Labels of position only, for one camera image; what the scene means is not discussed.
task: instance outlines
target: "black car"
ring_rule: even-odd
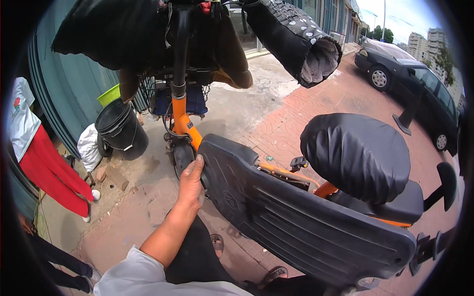
[[[397,59],[374,49],[363,48],[355,54],[355,65],[367,72],[369,83],[379,91],[390,91],[402,105],[424,91],[415,115],[430,135],[438,151],[457,153],[457,113],[453,98],[439,78],[423,63]],[[408,69],[413,68],[414,75]]]

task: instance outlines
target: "foot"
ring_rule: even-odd
[[[210,241],[214,246],[217,258],[220,258],[222,256],[222,252],[224,251],[224,240],[222,239],[222,236],[218,234],[211,234]]]
[[[91,279],[92,280],[95,280],[96,282],[100,281],[100,279],[102,278],[102,274],[100,273],[100,271],[98,271],[93,265],[92,263],[86,263],[87,265],[89,265],[92,269],[92,276],[91,276]]]
[[[92,189],[92,196],[94,197],[94,201],[99,201],[101,197],[101,193],[98,190]]]
[[[288,278],[288,270],[283,266],[277,266],[267,273],[263,281],[258,285],[259,289],[263,289],[271,281],[276,278]]]
[[[94,293],[94,285],[92,284],[92,281],[88,278],[88,277],[83,277],[86,279],[87,283],[89,284],[89,292],[86,292],[87,294],[89,295],[92,295],[92,293]]]

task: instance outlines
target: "green bucket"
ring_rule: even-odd
[[[113,100],[116,100],[116,99],[120,98],[119,85],[120,85],[120,83],[117,84],[116,86],[114,86],[113,88],[111,88],[110,90],[106,91],[100,97],[97,98],[97,101],[100,102],[102,107],[105,107],[110,102],[112,102]]]

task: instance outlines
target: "black bucket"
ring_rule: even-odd
[[[121,98],[99,113],[95,129],[108,146],[128,161],[140,157],[148,147],[148,136],[133,112],[132,103],[124,104]]]

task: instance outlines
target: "sandal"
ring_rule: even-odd
[[[262,280],[262,282],[260,283],[260,285],[262,286],[266,286],[268,285],[272,280],[276,279],[276,278],[281,278],[280,275],[282,274],[286,274],[286,277],[288,277],[288,270],[283,267],[283,266],[277,266],[275,268],[273,268],[271,271],[269,271],[267,273],[267,275],[265,276],[265,278]]]
[[[222,239],[222,236],[220,236],[219,234],[211,234],[210,241],[214,246],[214,250],[220,251],[220,256],[222,256],[222,253],[224,252],[224,240]]]

